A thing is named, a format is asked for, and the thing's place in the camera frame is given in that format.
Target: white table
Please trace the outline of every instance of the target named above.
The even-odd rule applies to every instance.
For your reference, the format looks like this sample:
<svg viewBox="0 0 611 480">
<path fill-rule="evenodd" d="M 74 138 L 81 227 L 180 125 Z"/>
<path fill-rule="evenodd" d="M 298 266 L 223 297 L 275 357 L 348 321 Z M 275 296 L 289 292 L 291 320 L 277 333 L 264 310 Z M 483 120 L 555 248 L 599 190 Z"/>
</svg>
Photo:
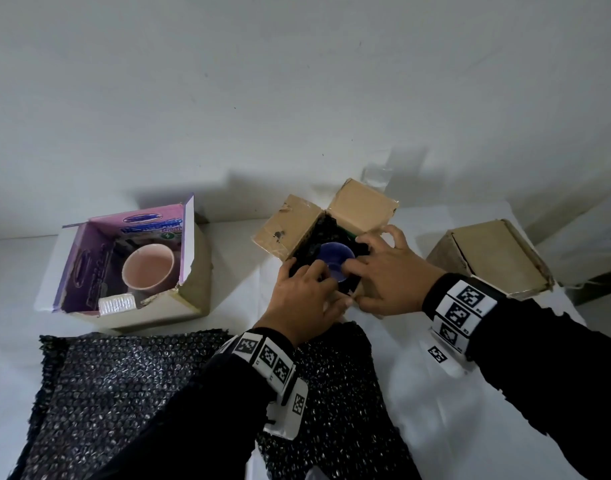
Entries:
<svg viewBox="0 0 611 480">
<path fill-rule="evenodd" d="M 399 209 L 392 223 L 404 230 L 411 248 L 425 256 L 446 229 L 498 218 L 519 228 L 505 202 Z M 279 266 L 250 240 L 262 222 L 206 226 L 213 246 L 212 313 L 140 334 L 208 328 L 240 333 L 250 328 L 267 306 Z M 53 237 L 0 241 L 0 478 L 21 452 L 40 386 L 38 335 L 91 330 L 69 317 L 32 311 L 53 242 Z M 583 322 L 559 288 L 537 300 Z M 424 479 L 581 478 L 556 443 L 533 430 L 480 372 L 453 379 L 424 353 L 419 339 L 430 324 L 425 315 L 379 321 L 351 308 L 346 318 L 357 321 L 372 343 L 388 412 Z M 258 452 L 248 462 L 247 476 L 266 479 Z"/>
</svg>

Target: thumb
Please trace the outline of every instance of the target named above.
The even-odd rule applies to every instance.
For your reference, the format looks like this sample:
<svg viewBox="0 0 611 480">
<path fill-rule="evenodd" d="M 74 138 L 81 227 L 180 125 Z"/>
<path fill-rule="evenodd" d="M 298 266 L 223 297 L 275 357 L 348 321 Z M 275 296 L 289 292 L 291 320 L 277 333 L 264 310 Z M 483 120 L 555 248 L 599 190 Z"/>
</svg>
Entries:
<svg viewBox="0 0 611 480">
<path fill-rule="evenodd" d="M 339 298 L 334 303 L 331 303 L 324 313 L 324 321 L 326 323 L 336 322 L 339 318 L 341 318 L 341 316 L 345 313 L 345 310 L 347 310 L 351 304 L 352 298 L 349 298 L 348 296 Z"/>
<path fill-rule="evenodd" d="M 369 296 L 358 296 L 357 304 L 363 312 L 375 313 L 378 315 L 386 314 L 386 302 L 381 298 L 370 298 Z"/>
</svg>

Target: wristband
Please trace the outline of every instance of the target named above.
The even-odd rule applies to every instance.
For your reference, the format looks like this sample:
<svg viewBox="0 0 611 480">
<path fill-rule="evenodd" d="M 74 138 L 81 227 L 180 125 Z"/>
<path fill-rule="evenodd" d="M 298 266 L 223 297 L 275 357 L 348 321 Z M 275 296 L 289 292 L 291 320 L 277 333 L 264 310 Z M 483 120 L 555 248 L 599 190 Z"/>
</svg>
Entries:
<svg viewBox="0 0 611 480">
<path fill-rule="evenodd" d="M 253 333 L 232 337 L 215 354 L 238 355 L 266 379 L 277 393 L 266 409 L 264 431 L 288 440 L 296 438 L 306 409 L 308 384 L 296 375 L 293 360 L 272 339 Z"/>
<path fill-rule="evenodd" d="M 439 304 L 426 312 L 432 320 L 431 330 L 470 360 L 467 350 L 473 331 L 506 295 L 474 276 L 460 278 L 443 297 L 439 296 Z"/>
</svg>

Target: forearm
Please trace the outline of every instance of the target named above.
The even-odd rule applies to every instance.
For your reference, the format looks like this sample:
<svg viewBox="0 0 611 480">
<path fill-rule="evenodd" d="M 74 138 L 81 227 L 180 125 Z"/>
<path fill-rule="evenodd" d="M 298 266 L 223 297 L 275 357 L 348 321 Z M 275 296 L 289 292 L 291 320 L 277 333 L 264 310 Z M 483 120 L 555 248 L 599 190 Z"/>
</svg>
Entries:
<svg viewBox="0 0 611 480">
<path fill-rule="evenodd" d="M 281 334 L 270 331 L 269 336 L 286 353 L 293 353 Z M 262 430 L 266 407 L 274 397 L 266 380 L 245 360 L 216 355 L 92 480 L 135 474 L 186 476 L 196 468 L 214 469 L 226 477 L 243 476 L 255 435 Z"/>
<path fill-rule="evenodd" d="M 446 275 L 424 302 L 459 279 Z M 501 299 L 472 332 L 467 355 L 530 424 L 588 478 L 611 471 L 611 339 L 534 300 Z"/>
</svg>

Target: bubble wrap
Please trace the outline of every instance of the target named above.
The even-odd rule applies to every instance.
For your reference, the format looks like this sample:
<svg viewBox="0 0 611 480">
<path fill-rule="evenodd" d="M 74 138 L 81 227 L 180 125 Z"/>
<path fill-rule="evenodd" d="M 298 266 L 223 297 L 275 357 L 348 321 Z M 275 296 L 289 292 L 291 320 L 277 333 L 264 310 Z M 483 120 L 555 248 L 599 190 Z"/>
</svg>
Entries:
<svg viewBox="0 0 611 480">
<path fill-rule="evenodd" d="M 84 479 L 135 439 L 231 335 L 41 337 L 43 384 L 11 479 Z"/>
<path fill-rule="evenodd" d="M 314 465 L 331 479 L 420 479 L 386 411 L 359 325 L 333 326 L 301 345 L 294 362 L 308 383 L 299 434 L 294 441 L 257 436 L 270 479 L 303 479 Z"/>
</svg>

